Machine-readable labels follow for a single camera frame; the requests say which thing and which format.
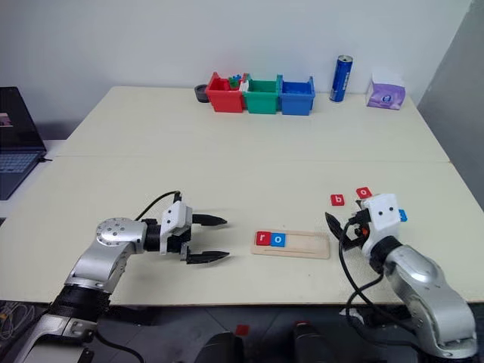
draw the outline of energy drink can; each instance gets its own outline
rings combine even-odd
[[[345,97],[346,85],[348,84],[349,72],[353,65],[353,58],[349,55],[340,55],[336,62],[334,71],[333,88],[330,93],[330,100],[341,102]]]

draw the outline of tissue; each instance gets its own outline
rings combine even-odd
[[[369,107],[400,110],[405,99],[405,85],[402,78],[389,70],[374,70],[366,94]]]

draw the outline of table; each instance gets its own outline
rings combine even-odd
[[[216,113],[192,89],[112,88],[59,151],[62,156],[208,160],[448,161],[413,102],[400,111],[335,104],[318,94],[310,116]]]
[[[44,140],[47,159],[52,159],[57,154],[57,151],[64,143],[64,140]],[[0,218],[7,218],[22,200],[25,192],[35,183],[39,175],[49,166],[47,163],[39,163],[33,171],[22,181],[22,184],[17,190],[8,198],[8,200],[0,200]]]
[[[348,218],[362,186],[396,193],[408,214],[402,242],[435,259],[465,299],[484,299],[482,271],[467,268],[481,266],[484,215],[409,98],[391,111],[365,107],[363,95],[342,104],[319,95],[309,117],[251,115],[214,113],[190,89],[116,87],[0,228],[0,299],[52,301],[100,221],[134,218],[180,189],[196,212],[229,221],[197,226],[192,250],[231,256],[212,265],[132,256],[113,303],[344,303],[351,287],[334,238],[329,260],[255,256],[250,244],[260,229],[327,231],[324,212]],[[330,194],[347,204],[331,206]],[[358,250],[348,263],[357,282],[374,278]],[[368,294],[398,301],[386,282]]]
[[[281,170],[287,171],[284,177],[270,182]],[[207,175],[212,178],[203,182]],[[227,228],[194,230],[193,251],[220,249],[231,257],[186,265],[178,255],[132,256],[113,303],[342,303],[351,287],[334,238],[329,260],[251,255],[250,244],[258,229],[325,229],[325,211],[347,218],[355,209],[355,189],[363,185],[397,193],[408,214],[401,241],[432,256],[464,298],[484,297],[476,271],[484,244],[480,229],[473,228],[482,224],[482,210],[450,163],[207,160],[180,167],[154,157],[57,157],[0,228],[0,256],[10,256],[0,264],[1,298],[52,301],[100,221],[134,218],[155,196],[179,188],[195,211],[230,222]],[[334,192],[346,196],[345,207],[330,206]],[[162,210],[158,206],[149,216],[159,217]],[[374,278],[358,250],[348,254],[348,262],[357,282]],[[386,282],[369,296],[379,303],[398,301]]]

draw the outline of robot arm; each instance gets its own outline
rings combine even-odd
[[[433,260],[398,241],[400,215],[396,196],[380,194],[359,204],[361,212],[353,219],[359,224],[358,238],[350,240],[344,236],[343,248],[361,247],[371,267],[378,273],[384,272],[407,306],[425,353],[449,361],[473,357],[477,352],[473,314]],[[327,215],[327,221],[339,238],[343,233],[339,223],[331,215]]]
[[[192,254],[188,246],[192,223],[221,225],[224,219],[193,215],[192,209],[178,197],[163,213],[161,225],[156,219],[133,221],[111,218],[100,223],[95,239],[81,255],[67,277],[64,288],[34,327],[17,355],[15,363],[89,362],[93,353],[83,343],[92,340],[100,315],[106,312],[110,295],[133,254],[159,250],[180,253],[181,260],[206,263],[228,253],[207,251]]]

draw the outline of green bin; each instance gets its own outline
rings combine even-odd
[[[247,77],[244,99],[249,113],[278,112],[281,79],[282,76],[278,76],[275,81],[260,81]]]

